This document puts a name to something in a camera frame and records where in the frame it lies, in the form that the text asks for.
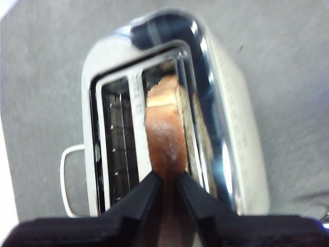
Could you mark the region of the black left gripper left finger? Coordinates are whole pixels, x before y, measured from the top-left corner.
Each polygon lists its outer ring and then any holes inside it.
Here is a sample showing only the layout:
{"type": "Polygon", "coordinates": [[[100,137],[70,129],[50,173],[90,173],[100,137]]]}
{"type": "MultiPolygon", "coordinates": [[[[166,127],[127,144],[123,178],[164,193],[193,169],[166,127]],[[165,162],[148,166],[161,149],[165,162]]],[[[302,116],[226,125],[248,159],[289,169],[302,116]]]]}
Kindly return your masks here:
{"type": "Polygon", "coordinates": [[[157,246],[161,189],[161,178],[151,172],[102,215],[26,221],[3,246],[157,246]]]}

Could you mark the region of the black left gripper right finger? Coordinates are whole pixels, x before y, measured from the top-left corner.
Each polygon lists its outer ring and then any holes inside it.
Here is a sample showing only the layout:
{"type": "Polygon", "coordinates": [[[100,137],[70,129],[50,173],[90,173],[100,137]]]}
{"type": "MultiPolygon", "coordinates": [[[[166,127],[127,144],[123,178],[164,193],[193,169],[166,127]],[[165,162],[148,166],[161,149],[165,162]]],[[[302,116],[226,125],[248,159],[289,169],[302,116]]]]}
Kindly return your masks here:
{"type": "Polygon", "coordinates": [[[318,220],[239,216],[187,173],[177,178],[176,186],[204,246],[328,246],[328,230],[318,220]]]}

